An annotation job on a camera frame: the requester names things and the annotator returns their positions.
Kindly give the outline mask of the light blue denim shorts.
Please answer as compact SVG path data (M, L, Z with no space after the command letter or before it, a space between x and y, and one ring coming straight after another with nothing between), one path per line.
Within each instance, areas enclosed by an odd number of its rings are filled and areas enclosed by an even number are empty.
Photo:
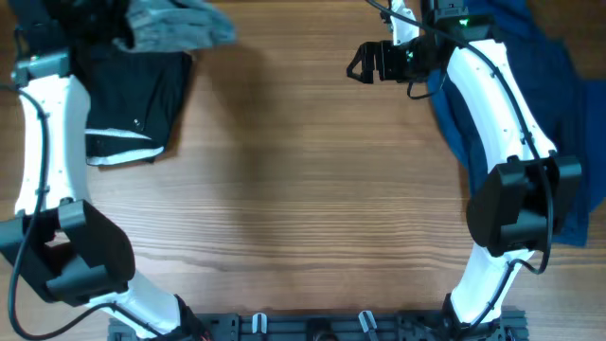
M203 0L132 0L126 13L133 34L113 39L129 53L171 53L209 49L237 41L232 21Z

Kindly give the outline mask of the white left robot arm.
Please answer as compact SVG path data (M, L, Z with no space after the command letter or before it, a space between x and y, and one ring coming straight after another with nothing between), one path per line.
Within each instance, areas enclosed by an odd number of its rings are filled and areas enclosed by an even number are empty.
M73 71L78 45L131 39L125 1L14 1L22 22L20 52L7 90L25 119L25 164L15 215L1 224L1 252L11 264L8 316L23 332L17 286L26 282L45 302L103 311L141 339L183 340L201 334L183 300L135 268L122 229L91 203L85 127L91 98Z

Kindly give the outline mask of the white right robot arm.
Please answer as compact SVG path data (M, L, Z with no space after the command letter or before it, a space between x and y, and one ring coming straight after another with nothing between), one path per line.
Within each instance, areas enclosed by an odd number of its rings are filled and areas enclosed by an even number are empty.
M542 274L581 178L580 161L562 154L533 115L511 70L508 47L489 16L424 25L400 15L393 37L361 44L347 75L415 84L438 72L465 109L476 137L481 182L468 202L473 248L444 314L471 335L502 317L502 303L521 270Z

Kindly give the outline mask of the folded black shorts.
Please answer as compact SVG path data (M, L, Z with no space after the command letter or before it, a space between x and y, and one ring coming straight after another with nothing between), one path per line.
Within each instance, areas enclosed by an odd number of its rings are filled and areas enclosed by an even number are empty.
M77 55L75 74L91 98L86 163L152 163L164 153L184 105L192 66L186 52L132 54L97 48Z

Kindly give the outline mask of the blue garment pile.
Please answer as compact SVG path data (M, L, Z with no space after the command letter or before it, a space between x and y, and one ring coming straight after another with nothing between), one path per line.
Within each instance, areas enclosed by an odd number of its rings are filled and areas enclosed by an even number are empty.
M548 38L524 0L467 0L472 14L494 17L511 71L532 115L559 153L581 163L582 179L558 243L587 244L590 214L605 197L605 82L585 81L564 45ZM428 80L437 125L467 169L476 192L489 172L469 110L454 84L435 71Z

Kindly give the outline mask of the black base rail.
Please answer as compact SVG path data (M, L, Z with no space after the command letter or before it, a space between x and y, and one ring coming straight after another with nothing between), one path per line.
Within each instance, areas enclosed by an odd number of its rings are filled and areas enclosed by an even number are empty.
M454 322L438 311L402 311L393 314L308 314L250 316L198 314L210 329L209 340L457 340ZM496 321L481 325L461 340L528 341L526 313L504 311ZM143 340L122 322L111 319L107 340Z

